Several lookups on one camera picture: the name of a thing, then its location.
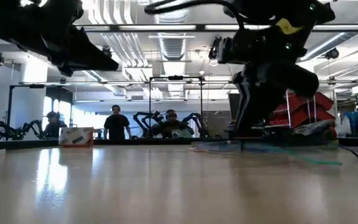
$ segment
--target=person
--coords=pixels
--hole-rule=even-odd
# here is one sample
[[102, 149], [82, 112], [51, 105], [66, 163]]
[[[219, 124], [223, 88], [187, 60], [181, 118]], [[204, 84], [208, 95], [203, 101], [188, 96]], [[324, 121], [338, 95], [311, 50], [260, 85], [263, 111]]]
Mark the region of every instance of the person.
[[179, 121], [175, 110], [167, 110], [165, 113], [166, 121], [152, 127], [152, 134], [161, 134], [163, 138], [172, 138], [172, 131], [175, 129], [189, 130], [190, 134], [194, 134], [194, 130], [187, 124]]
[[45, 127], [44, 136], [46, 138], [59, 138], [60, 128], [67, 128], [67, 125], [59, 120], [59, 114], [51, 111], [47, 114], [48, 125]]
[[128, 118], [120, 114], [121, 108], [118, 105], [111, 107], [112, 115], [104, 122], [104, 139], [107, 139], [107, 132], [109, 132], [109, 139], [125, 139], [124, 128], [126, 128], [129, 138], [131, 138], [131, 129], [129, 129]]

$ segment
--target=ceiling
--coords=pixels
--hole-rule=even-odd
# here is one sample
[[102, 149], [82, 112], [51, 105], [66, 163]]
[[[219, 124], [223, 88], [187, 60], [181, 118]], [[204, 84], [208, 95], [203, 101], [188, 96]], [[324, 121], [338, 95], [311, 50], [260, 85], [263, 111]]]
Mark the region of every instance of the ceiling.
[[[331, 6], [336, 13], [335, 21], [331, 23], [335, 24], [356, 24], [358, 22], [358, 0], [355, 1], [341, 1], [332, 2]], [[138, 5], [137, 2], [131, 4], [131, 16], [135, 24], [154, 24], [152, 16], [146, 15], [144, 12], [144, 6]], [[110, 13], [113, 14], [113, 7], [111, 7]], [[223, 13], [222, 7], [217, 5], [198, 6], [190, 9], [190, 16], [186, 23], [189, 24], [235, 24], [236, 22], [226, 16]], [[91, 24], [88, 20], [88, 11], [85, 11], [84, 16], [75, 22], [76, 25]], [[214, 37], [217, 35], [222, 37], [231, 37], [234, 33], [220, 33], [220, 32], [190, 32], [187, 36], [194, 36], [194, 38], [187, 39], [186, 48], [188, 54], [185, 61], [185, 73], [189, 75], [200, 75], [199, 71], [204, 71], [204, 76], [215, 76], [227, 79], [234, 73], [242, 70], [242, 65], [217, 65], [215, 67], [209, 64], [208, 50]], [[161, 62], [161, 56], [159, 52], [158, 39], [149, 38], [149, 36], [155, 36], [156, 33], [138, 33], [140, 46], [143, 53], [147, 57], [147, 60], [153, 67], [153, 76], [164, 75], [163, 63]], [[325, 43], [327, 40], [338, 35], [338, 33], [312, 33], [306, 43], [306, 48], [313, 50]], [[101, 34], [89, 33], [89, 39], [95, 45], [101, 47], [106, 45], [105, 40], [101, 37]], [[331, 75], [337, 74], [338, 80], [358, 80], [358, 35], [343, 42], [336, 47], [339, 51], [339, 58], [331, 59], [314, 59], [311, 60], [314, 72], [318, 74], [320, 80], [327, 80]], [[0, 40], [0, 49], [3, 51], [4, 56], [8, 60], [15, 60], [19, 63], [25, 63], [28, 55], [26, 53], [15, 50], [8, 43]], [[103, 72], [99, 73], [105, 80], [109, 81], [125, 81], [121, 71], [117, 72]], [[48, 70], [48, 80], [56, 81], [62, 78], [59, 72], [50, 67]], [[90, 82], [94, 81], [85, 75], [83, 72], [75, 72], [72, 78], [68, 81], [76, 82]], [[349, 89], [357, 84], [340, 84], [336, 86], [321, 85], [321, 91], [330, 91], [337, 88], [339, 95], [347, 96], [351, 94]], [[162, 91], [167, 91], [167, 87], [159, 85]], [[185, 85], [185, 89], [199, 88], [199, 85]], [[68, 86], [71, 91], [87, 91], [87, 92], [101, 92], [109, 91], [103, 86]], [[206, 85], [204, 88], [221, 89], [221, 88], [234, 88], [232, 85]], [[140, 91], [142, 86], [132, 86], [127, 91]]]

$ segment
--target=cardboard box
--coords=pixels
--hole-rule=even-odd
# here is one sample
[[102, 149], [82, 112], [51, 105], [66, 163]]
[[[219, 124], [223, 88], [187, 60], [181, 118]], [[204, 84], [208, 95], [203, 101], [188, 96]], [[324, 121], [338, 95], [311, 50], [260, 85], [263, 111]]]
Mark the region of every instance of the cardboard box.
[[62, 128], [59, 145], [63, 147], [93, 146], [93, 128]]

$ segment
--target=red object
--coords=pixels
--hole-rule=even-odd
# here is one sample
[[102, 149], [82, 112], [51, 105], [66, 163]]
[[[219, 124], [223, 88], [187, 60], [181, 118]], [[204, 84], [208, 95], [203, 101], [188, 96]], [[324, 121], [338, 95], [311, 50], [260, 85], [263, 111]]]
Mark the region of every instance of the red object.
[[[316, 93], [316, 119], [317, 121], [335, 119], [330, 115], [327, 110], [331, 109], [334, 102], [322, 93]], [[291, 127], [295, 128], [299, 125], [315, 122], [314, 120], [314, 101], [308, 100], [296, 96], [295, 94], [289, 94], [288, 103], [291, 116]], [[271, 125], [289, 124], [287, 105], [280, 105], [273, 112], [273, 118], [270, 119]]]

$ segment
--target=cable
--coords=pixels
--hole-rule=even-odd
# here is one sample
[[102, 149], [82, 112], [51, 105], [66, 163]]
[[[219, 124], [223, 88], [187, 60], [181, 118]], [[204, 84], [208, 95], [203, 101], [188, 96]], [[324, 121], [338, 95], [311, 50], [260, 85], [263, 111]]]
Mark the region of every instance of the cable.
[[164, 1], [150, 4], [144, 8], [144, 12], [148, 15], [156, 15], [156, 14], [162, 14], [162, 13], [166, 13], [166, 12], [177, 11], [180, 9], [185, 9], [188, 7], [200, 6], [200, 5], [204, 5], [204, 4], [220, 4], [222, 6], [226, 6], [233, 13], [241, 30], [245, 29], [244, 22], [246, 22], [248, 24], [258, 24], [258, 22], [253, 21], [252, 19], [240, 16], [239, 12], [234, 7], [234, 5], [227, 1], [224, 1], [224, 0], [192, 0], [192, 1], [184, 2], [182, 4], [177, 4], [175, 6], [168, 6], [168, 7], [156, 9], [159, 6], [163, 6], [165, 4], [168, 4], [168, 3], [171, 3], [174, 1], [176, 1], [176, 0], [164, 0]]

